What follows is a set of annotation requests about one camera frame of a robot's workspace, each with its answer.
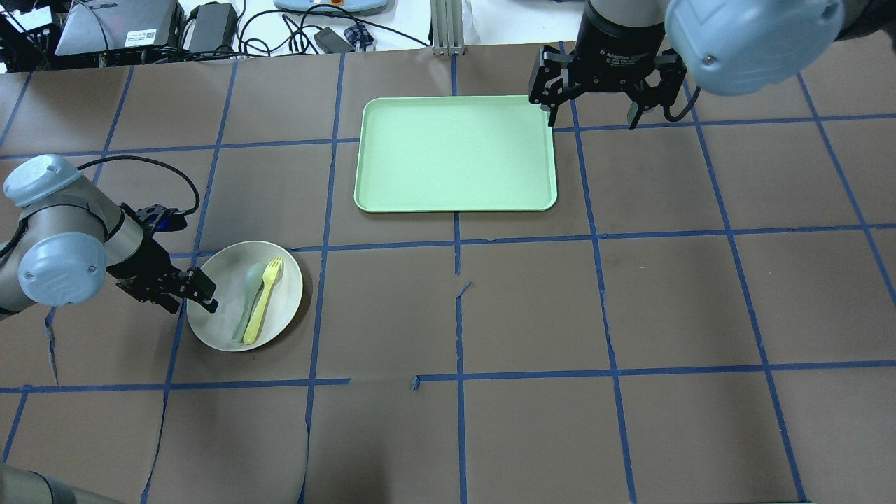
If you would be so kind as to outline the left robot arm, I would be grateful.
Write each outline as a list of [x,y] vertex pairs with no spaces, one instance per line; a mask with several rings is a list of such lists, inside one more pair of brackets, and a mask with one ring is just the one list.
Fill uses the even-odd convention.
[[96,296],[108,277],[132,299],[176,313],[183,300],[214,313],[216,285],[197,267],[174,267],[155,239],[179,232],[200,204],[189,184],[188,209],[115,203],[60,155],[39,155],[17,166],[3,193],[20,210],[13,236],[2,244],[2,318],[34,305],[63,307]]

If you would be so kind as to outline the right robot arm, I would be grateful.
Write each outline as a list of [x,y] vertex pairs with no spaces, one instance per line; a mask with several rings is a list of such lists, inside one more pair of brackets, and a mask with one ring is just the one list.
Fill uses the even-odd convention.
[[586,93],[626,95],[631,129],[653,109],[676,123],[702,92],[752,95],[876,32],[894,37],[893,1],[589,1],[574,49],[538,52],[528,101],[550,127]]

